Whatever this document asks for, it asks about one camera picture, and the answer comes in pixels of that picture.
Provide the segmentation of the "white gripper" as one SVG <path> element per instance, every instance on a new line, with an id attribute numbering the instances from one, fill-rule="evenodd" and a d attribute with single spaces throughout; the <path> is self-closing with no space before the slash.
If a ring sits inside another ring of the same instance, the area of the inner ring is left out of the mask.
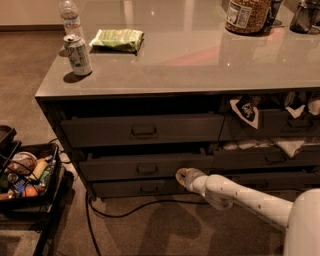
<path id="1" fill-rule="evenodd" d="M 190 192 L 204 195 L 208 175 L 198 169 L 180 168 L 176 172 L 176 180 Z"/>

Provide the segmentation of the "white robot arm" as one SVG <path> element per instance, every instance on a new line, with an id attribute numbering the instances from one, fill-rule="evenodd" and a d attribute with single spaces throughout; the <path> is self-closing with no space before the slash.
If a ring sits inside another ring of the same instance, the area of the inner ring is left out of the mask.
<path id="1" fill-rule="evenodd" d="M 216 209 L 228 209 L 238 203 L 283 228 L 283 256 L 320 256 L 319 189 L 305 191 L 290 202 L 218 174 L 206 175 L 196 168 L 178 169 L 176 180 Z"/>

